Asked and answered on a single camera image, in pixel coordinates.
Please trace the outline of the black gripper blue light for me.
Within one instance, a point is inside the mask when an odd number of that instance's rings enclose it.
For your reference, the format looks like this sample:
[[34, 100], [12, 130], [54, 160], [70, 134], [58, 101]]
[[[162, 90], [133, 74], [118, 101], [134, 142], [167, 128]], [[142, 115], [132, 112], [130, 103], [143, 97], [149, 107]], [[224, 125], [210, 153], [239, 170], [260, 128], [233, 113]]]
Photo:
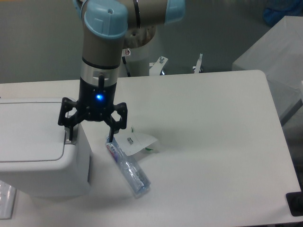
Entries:
[[[62, 98], [58, 125], [64, 126], [69, 132], [69, 140], [73, 140], [74, 127], [80, 121], [104, 121], [109, 127], [109, 141], [113, 141], [114, 134], [127, 127], [127, 105], [122, 102], [114, 105], [116, 84], [108, 87], [99, 88], [80, 79], [78, 101], [72, 101], [67, 97]], [[68, 113], [77, 107], [77, 111], [68, 116]], [[120, 119], [116, 121], [111, 115], [117, 112]]]

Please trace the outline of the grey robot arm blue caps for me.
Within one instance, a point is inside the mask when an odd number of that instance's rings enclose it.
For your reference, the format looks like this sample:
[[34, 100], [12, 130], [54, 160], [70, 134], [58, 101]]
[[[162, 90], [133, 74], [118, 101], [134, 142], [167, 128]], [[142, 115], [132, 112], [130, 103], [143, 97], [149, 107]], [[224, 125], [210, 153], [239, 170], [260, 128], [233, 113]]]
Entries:
[[116, 84], [126, 33], [180, 21], [183, 0], [84, 0], [80, 7], [83, 25], [82, 66], [79, 98], [62, 99], [58, 124], [74, 138], [74, 127], [82, 121], [105, 122], [109, 140], [127, 126], [126, 103], [114, 104]]

